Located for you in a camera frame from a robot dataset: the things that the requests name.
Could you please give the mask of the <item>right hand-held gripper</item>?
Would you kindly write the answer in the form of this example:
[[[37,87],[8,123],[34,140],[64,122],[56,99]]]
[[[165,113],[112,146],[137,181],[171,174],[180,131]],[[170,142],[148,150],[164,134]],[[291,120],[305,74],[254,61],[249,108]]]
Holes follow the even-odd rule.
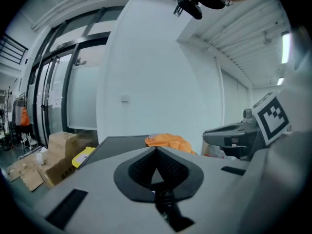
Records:
[[[237,130],[244,126],[246,144],[238,146],[242,133]],[[203,140],[207,144],[222,149],[227,156],[239,156],[241,160],[251,160],[256,151],[269,147],[290,126],[289,119],[277,100],[277,93],[267,93],[251,109],[243,111],[243,120],[207,130]]]

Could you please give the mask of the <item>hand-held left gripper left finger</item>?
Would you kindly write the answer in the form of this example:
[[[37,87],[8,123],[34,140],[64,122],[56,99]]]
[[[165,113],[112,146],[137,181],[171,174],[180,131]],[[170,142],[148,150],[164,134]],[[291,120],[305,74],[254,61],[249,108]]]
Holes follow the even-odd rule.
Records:
[[[114,183],[117,166],[146,150],[137,149],[82,167],[36,203],[37,213],[47,217],[73,189],[78,189],[87,195],[64,228],[68,234],[173,234],[155,204],[129,200]]]

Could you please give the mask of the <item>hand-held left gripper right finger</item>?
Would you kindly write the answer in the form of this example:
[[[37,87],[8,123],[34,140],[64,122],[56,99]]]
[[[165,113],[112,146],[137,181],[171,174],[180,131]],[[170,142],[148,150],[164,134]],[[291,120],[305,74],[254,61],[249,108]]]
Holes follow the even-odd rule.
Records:
[[[236,234],[243,212],[235,188],[247,164],[156,149],[162,183],[156,189],[156,208],[175,234]]]

